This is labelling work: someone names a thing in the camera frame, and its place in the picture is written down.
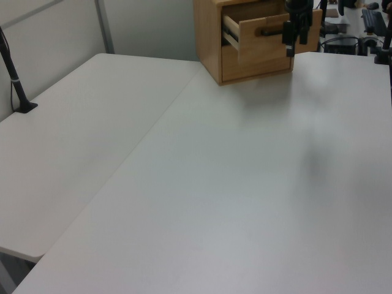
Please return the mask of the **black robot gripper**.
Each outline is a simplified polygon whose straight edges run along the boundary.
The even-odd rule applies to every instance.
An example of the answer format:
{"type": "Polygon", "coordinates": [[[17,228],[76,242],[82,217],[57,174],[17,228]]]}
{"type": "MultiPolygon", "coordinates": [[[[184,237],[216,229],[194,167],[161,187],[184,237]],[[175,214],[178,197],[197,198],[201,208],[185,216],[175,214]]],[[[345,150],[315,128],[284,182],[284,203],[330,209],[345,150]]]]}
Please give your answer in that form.
{"type": "Polygon", "coordinates": [[[292,22],[299,22],[300,45],[306,45],[311,26],[313,0],[285,0],[284,7],[290,15],[290,21],[283,23],[282,43],[286,47],[287,57],[294,57],[296,31],[292,22]]]}

